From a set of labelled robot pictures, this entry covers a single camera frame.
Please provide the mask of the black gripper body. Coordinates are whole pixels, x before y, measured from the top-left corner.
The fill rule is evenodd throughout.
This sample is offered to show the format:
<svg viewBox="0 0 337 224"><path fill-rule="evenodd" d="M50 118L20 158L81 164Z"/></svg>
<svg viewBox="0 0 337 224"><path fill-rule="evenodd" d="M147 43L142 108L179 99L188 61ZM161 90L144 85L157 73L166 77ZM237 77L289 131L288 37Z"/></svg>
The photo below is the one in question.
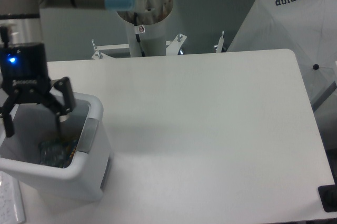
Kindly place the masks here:
<svg viewBox="0 0 337 224"><path fill-rule="evenodd" d="M1 74L1 88L7 94L4 105L53 103L44 43L4 42Z"/></svg>

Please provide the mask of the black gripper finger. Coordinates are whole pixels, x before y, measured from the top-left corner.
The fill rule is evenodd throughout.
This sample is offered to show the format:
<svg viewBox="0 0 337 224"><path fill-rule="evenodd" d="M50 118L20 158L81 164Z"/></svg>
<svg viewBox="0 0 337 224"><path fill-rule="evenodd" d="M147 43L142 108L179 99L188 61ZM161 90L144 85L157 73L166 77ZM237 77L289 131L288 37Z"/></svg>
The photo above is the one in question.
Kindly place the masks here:
<svg viewBox="0 0 337 224"><path fill-rule="evenodd" d="M52 89L55 89L61 94L61 97L63 98L62 102L51 93ZM49 80L47 90L42 94L42 104L54 114L57 136L61 138L62 120L67 120L68 115L76 107L70 78L65 76L58 80Z"/></svg>
<svg viewBox="0 0 337 224"><path fill-rule="evenodd" d="M1 106L1 118L3 120L3 125L6 132L6 137L10 138L14 135L14 125L11 116L11 111L14 108L16 101L18 99L18 94L9 96L4 104Z"/></svg>

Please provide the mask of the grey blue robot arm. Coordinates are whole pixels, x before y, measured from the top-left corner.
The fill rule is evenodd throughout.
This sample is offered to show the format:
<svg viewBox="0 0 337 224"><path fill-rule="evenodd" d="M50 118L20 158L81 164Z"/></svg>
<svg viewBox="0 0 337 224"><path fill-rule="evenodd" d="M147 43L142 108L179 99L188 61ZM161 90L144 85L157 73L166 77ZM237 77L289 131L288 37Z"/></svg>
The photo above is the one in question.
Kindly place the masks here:
<svg viewBox="0 0 337 224"><path fill-rule="evenodd" d="M7 137L15 133L11 111L17 104L42 104L60 121L76 106L69 78L51 80L42 34L41 8L129 11L136 0L1 0L1 88L7 99L1 120Z"/></svg>

